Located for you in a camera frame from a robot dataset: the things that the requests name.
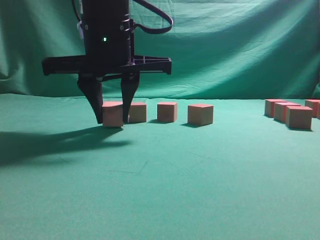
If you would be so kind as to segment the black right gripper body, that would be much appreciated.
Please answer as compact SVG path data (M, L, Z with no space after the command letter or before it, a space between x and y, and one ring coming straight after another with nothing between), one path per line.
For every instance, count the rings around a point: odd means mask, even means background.
M134 43L119 49L97 49L92 55L47 57L42 61L45 76L53 74L77 75L80 82L105 82L122 79L125 82L138 82L141 73L172 73L172 60L169 57L135 55Z

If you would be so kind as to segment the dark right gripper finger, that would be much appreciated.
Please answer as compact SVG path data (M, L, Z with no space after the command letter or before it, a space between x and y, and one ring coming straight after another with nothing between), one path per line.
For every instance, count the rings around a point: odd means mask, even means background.
M103 94L102 83L91 74L79 74L77 80L77 86L88 100L96 121L98 124L103 123Z
M134 95L140 84L140 73L134 72L123 75L120 83L122 94L122 119L129 122L129 111Z

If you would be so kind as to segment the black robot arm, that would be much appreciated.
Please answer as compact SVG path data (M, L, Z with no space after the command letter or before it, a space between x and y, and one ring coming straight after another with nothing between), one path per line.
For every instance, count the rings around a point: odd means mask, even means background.
M171 30L173 19L154 5L138 4L165 19L164 28L148 28L130 18L127 0L82 0L76 13L78 28L84 40L84 55L48 57L42 61L44 75L77 74L78 88L90 103L96 120L107 127L122 127L129 122L129 111L140 84L141 73L172 72L169 57L135 55L134 31L148 34ZM103 102L102 83L120 79L121 103Z

